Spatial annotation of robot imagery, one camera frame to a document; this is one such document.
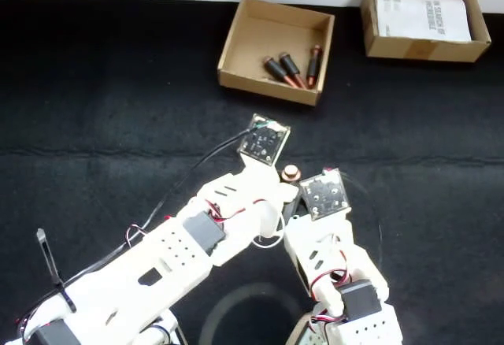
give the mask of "wire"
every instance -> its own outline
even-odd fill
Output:
[[[368,199],[369,203],[371,204],[372,213],[373,213],[373,216],[375,217],[375,221],[376,221],[376,229],[378,231],[378,270],[381,271],[383,260],[384,260],[384,230],[383,230],[383,226],[381,224],[380,216],[378,215],[378,210],[376,209],[376,205],[374,204],[373,200],[371,199],[371,195],[366,190],[366,188],[363,187],[357,180],[354,180],[345,172],[339,171],[339,174],[346,182],[350,183],[357,190],[359,190],[366,197],[366,199]]]
[[[124,235],[126,243],[130,248],[132,247],[132,239],[129,237],[129,232],[132,230],[132,228],[136,228],[136,233],[141,233],[144,236],[147,234],[147,232],[143,231],[137,224],[130,225],[126,230],[126,234]]]
[[[347,256],[343,253],[343,251],[339,250],[339,252],[343,256],[343,259],[345,260],[345,262],[347,262],[347,260],[346,260]],[[323,272],[321,275],[317,276],[312,281],[312,283],[309,285],[309,296],[311,296],[313,300],[317,300],[317,298],[315,297],[315,294],[313,293],[313,286],[315,285],[315,283],[318,282],[323,276],[331,275],[332,273],[343,273],[343,275],[341,276],[341,279],[338,282],[333,283],[334,287],[337,288],[347,281],[347,277],[349,276],[348,265],[345,266],[345,269],[329,269],[329,270]]]
[[[172,343],[172,337],[170,336],[170,332],[168,332],[168,329],[166,329],[165,327],[158,325],[158,324],[152,324],[149,328],[154,328],[154,329],[157,329],[158,331],[162,332],[163,335],[168,337],[168,344]]]
[[[284,239],[284,233],[285,233],[285,218],[282,213],[280,213],[280,222],[282,223],[282,232],[279,234],[278,239],[275,240],[275,242],[269,244],[269,245],[262,245],[255,241],[255,239],[252,240],[252,244],[255,245],[258,248],[261,249],[271,249],[273,247],[276,247],[280,242]]]
[[[209,201],[208,199],[205,199],[206,203],[208,203],[208,205],[210,206],[210,209],[214,212],[217,213],[216,214],[210,214],[210,216],[217,222],[217,223],[221,223],[223,221],[226,221],[228,219],[231,219],[232,217],[235,217],[236,215],[238,215],[239,213],[242,213],[246,210],[245,207],[239,209],[239,210],[236,210],[232,215],[230,215],[229,217],[222,217],[221,215],[221,209],[217,206],[217,205],[214,205],[213,203],[211,203],[211,201]],[[263,198],[260,198],[260,199],[256,199],[255,201],[252,202],[253,205],[255,205],[256,203],[259,203],[259,202],[265,202],[266,200],[263,199]]]
[[[231,146],[233,143],[236,141],[240,140],[242,137],[245,135],[250,134],[251,132],[257,131],[259,128],[264,128],[267,127],[272,121],[266,121],[260,124],[256,124],[255,126],[251,128],[247,128],[238,134],[232,136],[231,138],[225,140],[224,142],[216,145],[212,150],[207,152],[196,164],[194,164],[192,167],[189,168],[189,170],[186,172],[186,174],[175,184],[173,184],[172,188],[163,195],[159,203],[154,207],[152,212],[150,213],[149,217],[146,219],[146,221],[143,223],[143,225],[140,227],[142,230],[145,230],[150,222],[153,220],[153,218],[156,216],[156,214],[159,212],[159,210],[163,207],[163,205],[166,203],[168,197],[176,191],[182,184],[191,176],[191,174],[204,162],[208,161],[211,157],[214,155],[218,154],[225,148]],[[136,232],[131,238],[130,242],[134,240],[141,232]],[[119,254],[121,254],[125,249],[127,249],[128,242],[124,241],[120,246],[118,246],[116,249],[112,250],[110,253],[105,255],[104,257],[100,258],[98,261],[95,263],[89,265],[87,268],[81,270],[78,272],[75,276],[69,278],[66,282],[64,282],[64,286],[72,284],[82,276],[92,273],[96,270],[100,270],[103,266],[107,265],[109,262],[111,262],[115,257],[117,257]],[[24,340],[24,331],[26,330],[26,324],[30,320],[30,318],[35,314],[36,310],[39,308],[39,306],[47,299],[55,296],[56,294],[59,293],[59,290],[53,289],[49,292],[47,292],[42,298],[38,299],[34,304],[31,305],[30,309],[25,311],[25,313],[20,317],[19,319],[19,324],[17,326],[17,331],[18,335],[21,337],[21,342],[23,345],[26,344],[26,341]]]

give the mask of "small round object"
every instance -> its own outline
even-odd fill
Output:
[[[296,165],[286,165],[281,173],[284,182],[296,182],[301,179],[301,170]]]

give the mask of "open cardboard box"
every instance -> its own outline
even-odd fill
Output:
[[[474,62],[491,39],[477,0],[464,0],[472,42],[447,42],[378,35],[375,0],[362,0],[366,54],[375,58]]]
[[[219,83],[261,95],[315,106],[324,88],[334,16],[259,0],[242,0],[220,56]],[[313,89],[297,89],[273,79],[264,69],[266,56],[288,52],[306,78],[310,50],[324,51]]]

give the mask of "red wire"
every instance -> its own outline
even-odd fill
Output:
[[[239,209],[238,211],[234,212],[230,217],[221,217],[221,211],[219,209],[217,209],[215,207],[215,205],[213,203],[211,203],[210,201],[206,200],[206,202],[209,204],[209,206],[217,212],[217,214],[219,215],[219,217],[213,217],[213,219],[217,222],[217,223],[221,223],[223,221],[226,221],[227,219],[231,219],[232,217],[238,215],[239,213],[242,213],[243,211],[245,211],[245,207],[243,207],[242,209]],[[256,199],[255,201],[252,202],[252,204],[256,204],[256,203],[259,203],[259,202],[266,202],[265,199],[263,198],[259,198],[259,199]]]
[[[343,256],[343,259],[345,260],[345,262],[347,262],[347,260],[346,260],[347,256],[343,253],[343,251],[340,250],[339,252]],[[331,273],[334,273],[334,272],[343,272],[343,275],[341,276],[341,281],[334,284],[335,287],[341,286],[346,281],[346,279],[348,277],[348,266],[345,269],[331,269],[331,270],[328,270],[326,272],[323,272],[317,278],[315,278],[312,281],[312,283],[310,284],[310,286],[309,286],[309,295],[312,297],[313,300],[317,300],[317,298],[315,297],[315,294],[313,293],[313,286],[315,285],[315,283],[318,282],[320,280],[320,278],[322,278],[323,276],[327,276],[328,274],[331,274]]]

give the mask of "black cable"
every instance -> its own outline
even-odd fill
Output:
[[[345,172],[339,171],[339,174],[346,182],[349,182],[351,185],[357,188],[357,190],[359,190],[371,204],[372,215],[375,217],[376,230],[378,231],[378,270],[381,271],[384,260],[384,230],[381,224],[380,215],[378,215],[378,210],[376,209],[376,206],[373,200],[371,199],[371,195],[369,194],[369,192],[366,190],[365,187],[363,187],[358,181],[351,178]]]
[[[189,176],[191,175],[191,173],[193,173],[201,164],[203,164],[204,162],[208,161],[211,157],[215,156],[216,154],[218,154],[219,152],[221,152],[225,148],[229,147],[230,145],[232,145],[236,141],[240,140],[245,135],[248,135],[251,132],[255,132],[259,128],[267,126],[268,123],[269,122],[265,122],[265,123],[261,123],[259,125],[255,125],[254,127],[247,128],[246,130],[243,130],[243,131],[239,132],[238,134],[236,134],[236,135],[232,136],[231,138],[225,140],[224,142],[218,144],[212,150],[210,150],[209,152],[207,152],[198,162],[196,162],[196,164],[194,164],[193,166],[191,166],[189,168],[189,170],[182,177],[182,179],[180,179],[177,183],[173,184],[172,188],[169,191],[167,191],[165,193],[165,195],[163,195],[163,197],[161,198],[161,200],[159,201],[159,203],[156,205],[156,207],[154,207],[154,209],[150,213],[150,215],[147,218],[147,220],[145,221],[145,223],[143,223],[143,225],[142,225],[141,228],[142,229],[146,229],[149,226],[150,222],[153,220],[153,218],[156,216],[156,214],[159,212],[159,210],[166,203],[166,200],[168,199],[168,197],[176,189],[178,189],[180,186],[182,186],[182,184],[187,180],[187,178],[189,178]],[[140,232],[137,232],[130,239],[133,240],[139,233]],[[119,254],[121,254],[123,252],[123,250],[125,250],[125,249],[128,249],[128,244],[126,242],[123,242],[119,247],[117,247],[116,249],[112,250],[106,256],[104,256],[103,258],[100,258],[94,264],[89,265],[87,268],[81,270],[75,276],[73,276],[72,278],[68,279],[66,282],[64,282],[64,285],[67,286],[69,284],[72,284],[73,282],[75,282],[76,280],[78,280],[79,278],[81,278],[82,276],[84,276],[84,275],[86,275],[88,273],[92,273],[92,272],[95,272],[97,270],[100,270],[103,266],[107,265],[115,257],[117,257]],[[30,307],[30,309],[27,310],[27,311],[25,311],[24,315],[20,317],[19,323],[18,323],[18,326],[17,326],[17,333],[18,333],[18,336],[21,338],[21,342],[23,343],[23,345],[26,344],[26,342],[24,340],[24,330],[26,329],[26,324],[28,323],[28,321],[30,320],[30,318],[33,316],[33,314],[35,314],[35,311],[39,308],[39,306],[45,300],[47,300],[47,299],[55,296],[57,293],[59,293],[59,290],[56,290],[56,289],[47,292],[42,298],[38,299],[34,304],[32,304],[31,307]]]
[[[170,336],[170,332],[168,332],[168,329],[165,327],[161,327],[160,325],[157,324],[152,324],[149,328],[156,328],[157,330],[163,332],[163,334],[167,335],[168,337],[168,344],[172,343],[172,337]]]

